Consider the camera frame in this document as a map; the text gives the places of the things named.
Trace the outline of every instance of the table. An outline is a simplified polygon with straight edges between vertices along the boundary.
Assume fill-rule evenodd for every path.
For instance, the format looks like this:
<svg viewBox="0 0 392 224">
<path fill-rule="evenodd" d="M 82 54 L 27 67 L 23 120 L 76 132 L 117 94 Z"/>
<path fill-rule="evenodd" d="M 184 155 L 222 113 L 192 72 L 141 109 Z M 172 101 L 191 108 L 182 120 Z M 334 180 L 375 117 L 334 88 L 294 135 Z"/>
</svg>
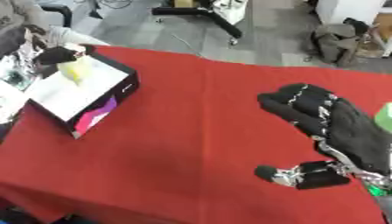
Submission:
<svg viewBox="0 0 392 224">
<path fill-rule="evenodd" d="M 297 191 L 253 175 L 259 164 L 324 159 L 311 140 L 261 111 L 256 95 L 302 81 L 374 113 L 390 101 L 392 77 L 99 52 L 134 67 L 140 89 L 76 141 L 27 107 L 0 146 L 2 197 L 46 222 L 74 212 L 109 224 L 382 223 L 357 182 Z"/>
</svg>

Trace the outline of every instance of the floor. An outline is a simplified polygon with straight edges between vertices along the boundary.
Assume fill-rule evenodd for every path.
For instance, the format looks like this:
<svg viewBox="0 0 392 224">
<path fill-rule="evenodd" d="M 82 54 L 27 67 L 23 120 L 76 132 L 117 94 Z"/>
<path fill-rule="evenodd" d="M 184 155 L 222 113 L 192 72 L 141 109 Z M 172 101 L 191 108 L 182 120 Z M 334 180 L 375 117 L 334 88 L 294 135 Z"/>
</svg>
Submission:
<svg viewBox="0 0 392 224">
<path fill-rule="evenodd" d="M 304 39 L 319 21 L 301 0 L 249 0 L 238 27 L 244 37 L 236 46 L 229 36 L 203 17 L 165 16 L 159 24 L 151 8 L 162 0 L 134 0 L 113 10 L 93 36 L 116 46 L 191 53 L 211 60 L 284 67 L 333 67 L 317 59 L 305 62 Z M 392 74 L 392 59 L 357 59 L 345 69 Z"/>
</svg>

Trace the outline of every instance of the wire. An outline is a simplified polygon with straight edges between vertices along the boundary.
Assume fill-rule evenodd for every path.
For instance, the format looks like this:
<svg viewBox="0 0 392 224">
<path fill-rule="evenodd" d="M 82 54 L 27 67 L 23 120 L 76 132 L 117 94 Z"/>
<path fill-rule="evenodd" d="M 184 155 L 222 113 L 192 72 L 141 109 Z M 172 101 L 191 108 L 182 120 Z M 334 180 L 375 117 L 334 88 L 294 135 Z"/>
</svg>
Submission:
<svg viewBox="0 0 392 224">
<path fill-rule="evenodd" d="M 88 1 L 88 0 L 80 0 L 80 1 L 73 0 L 73 2 L 76 4 L 83 4 L 86 1 Z M 120 9 L 126 8 L 133 3 L 133 0 L 95 0 L 95 1 L 98 4 L 103 4 L 113 10 L 120 10 Z M 115 7 L 115 6 L 111 5 L 111 4 L 118 4 L 118 3 L 126 3 L 126 4 L 123 6 L 120 6 L 120 7 Z"/>
<path fill-rule="evenodd" d="M 99 0 L 99 3 L 108 6 L 110 9 L 113 10 L 120 10 L 130 6 L 133 3 L 133 0 Z M 126 4 L 120 7 L 115 7 L 110 5 L 110 4 L 118 4 L 118 3 L 126 3 Z"/>
<path fill-rule="evenodd" d="M 182 39 L 182 38 L 179 38 L 179 36 L 177 36 L 176 34 L 174 34 L 174 33 L 172 33 L 172 32 L 170 32 L 170 35 L 171 35 L 172 37 L 174 37 L 175 39 L 178 39 L 179 41 L 181 41 L 182 43 L 184 43 L 186 46 L 188 46 L 188 48 L 189 48 L 190 50 L 192 50 L 193 53 L 196 54 L 196 56 L 199 56 L 199 57 L 201 57 L 201 58 L 203 58 L 203 59 L 205 58 L 203 55 L 201 55 L 200 52 L 196 51 L 196 50 L 191 46 L 191 44 L 189 44 L 188 42 L 186 42 L 186 40 L 184 40 L 184 39 Z"/>
</svg>

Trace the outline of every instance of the black wheeled base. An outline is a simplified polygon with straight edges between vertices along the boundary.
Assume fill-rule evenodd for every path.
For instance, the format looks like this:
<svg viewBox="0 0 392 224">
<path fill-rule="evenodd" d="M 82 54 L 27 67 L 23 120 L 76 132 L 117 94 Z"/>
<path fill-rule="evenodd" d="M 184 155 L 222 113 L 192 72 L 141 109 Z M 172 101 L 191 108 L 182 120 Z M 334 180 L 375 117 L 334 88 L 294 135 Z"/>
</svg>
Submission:
<svg viewBox="0 0 392 224">
<path fill-rule="evenodd" d="M 152 15 L 191 15 L 191 16 L 205 16 L 213 20 L 221 29 L 226 31 L 235 40 L 242 37 L 242 31 L 230 24 L 226 19 L 204 7 L 200 8 L 172 8 L 172 7 L 157 7 L 152 9 Z"/>
</svg>

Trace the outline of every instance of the yellow object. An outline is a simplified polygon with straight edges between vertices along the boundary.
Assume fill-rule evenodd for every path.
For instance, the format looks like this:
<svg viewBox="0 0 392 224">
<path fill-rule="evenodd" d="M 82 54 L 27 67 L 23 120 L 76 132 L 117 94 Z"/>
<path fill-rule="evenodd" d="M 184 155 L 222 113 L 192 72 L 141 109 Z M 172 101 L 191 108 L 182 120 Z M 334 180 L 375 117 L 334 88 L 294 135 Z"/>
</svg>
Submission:
<svg viewBox="0 0 392 224">
<path fill-rule="evenodd" d="M 81 84 L 83 78 L 91 74 L 91 68 L 86 56 L 78 58 L 73 62 L 60 63 L 57 67 L 64 76 L 76 83 L 76 85 Z"/>
<path fill-rule="evenodd" d="M 193 0 L 175 0 L 174 6 L 176 8 L 192 8 L 194 3 Z"/>
</svg>

